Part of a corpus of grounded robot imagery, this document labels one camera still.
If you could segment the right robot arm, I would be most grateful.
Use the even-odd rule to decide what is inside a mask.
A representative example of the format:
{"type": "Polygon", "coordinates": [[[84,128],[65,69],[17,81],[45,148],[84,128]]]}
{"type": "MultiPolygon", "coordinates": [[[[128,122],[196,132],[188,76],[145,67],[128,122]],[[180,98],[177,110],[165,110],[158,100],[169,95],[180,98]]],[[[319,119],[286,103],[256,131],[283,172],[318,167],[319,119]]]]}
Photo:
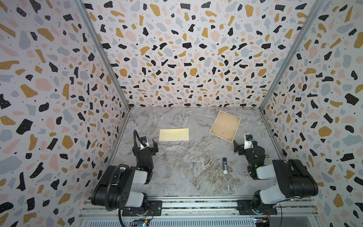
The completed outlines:
{"type": "Polygon", "coordinates": [[[300,160],[274,159],[266,165],[265,149],[249,135],[247,137],[243,145],[233,141],[233,151],[245,156],[248,161],[247,171],[252,179],[275,179],[277,183],[268,189],[256,191],[250,200],[238,200],[237,210],[240,215],[275,215],[276,205],[280,202],[318,194],[318,184],[300,160]]]}

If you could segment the cream envelope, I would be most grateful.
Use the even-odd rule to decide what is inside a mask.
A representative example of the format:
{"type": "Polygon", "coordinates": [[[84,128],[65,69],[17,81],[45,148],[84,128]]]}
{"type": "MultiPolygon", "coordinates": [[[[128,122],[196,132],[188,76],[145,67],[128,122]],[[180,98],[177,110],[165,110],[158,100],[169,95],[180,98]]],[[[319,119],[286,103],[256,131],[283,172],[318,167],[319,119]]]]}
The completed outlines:
{"type": "Polygon", "coordinates": [[[159,141],[188,141],[189,129],[161,129],[159,141]]]}

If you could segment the beige letter paper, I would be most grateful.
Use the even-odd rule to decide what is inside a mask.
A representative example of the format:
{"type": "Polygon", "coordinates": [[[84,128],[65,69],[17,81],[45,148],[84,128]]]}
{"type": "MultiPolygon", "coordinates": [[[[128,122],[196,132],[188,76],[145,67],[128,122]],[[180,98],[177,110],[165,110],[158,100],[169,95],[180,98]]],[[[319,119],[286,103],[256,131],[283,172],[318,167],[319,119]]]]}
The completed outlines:
{"type": "Polygon", "coordinates": [[[209,133],[227,142],[233,143],[241,117],[219,111],[209,133]]]}

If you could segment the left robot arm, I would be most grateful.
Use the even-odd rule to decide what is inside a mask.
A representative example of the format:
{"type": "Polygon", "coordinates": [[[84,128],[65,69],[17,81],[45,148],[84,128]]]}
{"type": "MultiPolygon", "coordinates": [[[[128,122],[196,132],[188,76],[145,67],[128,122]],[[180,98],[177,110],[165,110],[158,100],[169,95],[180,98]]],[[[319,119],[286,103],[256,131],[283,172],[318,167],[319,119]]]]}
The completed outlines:
{"type": "Polygon", "coordinates": [[[91,204],[102,206],[107,211],[129,210],[137,216],[149,212],[150,206],[146,193],[133,192],[134,184],[148,184],[154,169],[153,156],[158,152],[158,144],[152,140],[149,146],[146,137],[142,137],[144,144],[134,147],[138,166],[120,164],[109,166],[99,180],[91,195],[91,204]]]}

